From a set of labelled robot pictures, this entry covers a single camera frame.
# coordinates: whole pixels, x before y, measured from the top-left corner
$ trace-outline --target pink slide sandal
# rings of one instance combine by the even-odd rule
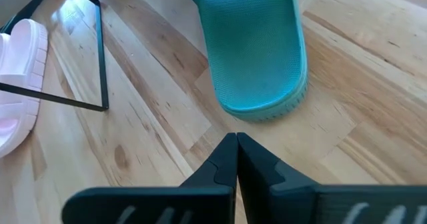
[[[0,82],[40,91],[47,56],[47,30],[24,19],[11,35],[0,34]],[[40,99],[0,91],[0,158],[12,152],[34,127]]]

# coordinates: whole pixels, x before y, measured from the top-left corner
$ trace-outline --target wooden floor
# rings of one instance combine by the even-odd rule
[[[308,96],[267,123],[221,110],[191,0],[101,1],[110,110],[41,102],[0,160],[0,223],[60,223],[88,187],[179,185],[232,131],[320,183],[427,184],[426,0],[300,0]],[[36,10],[45,92],[100,103],[94,12],[87,0]]]

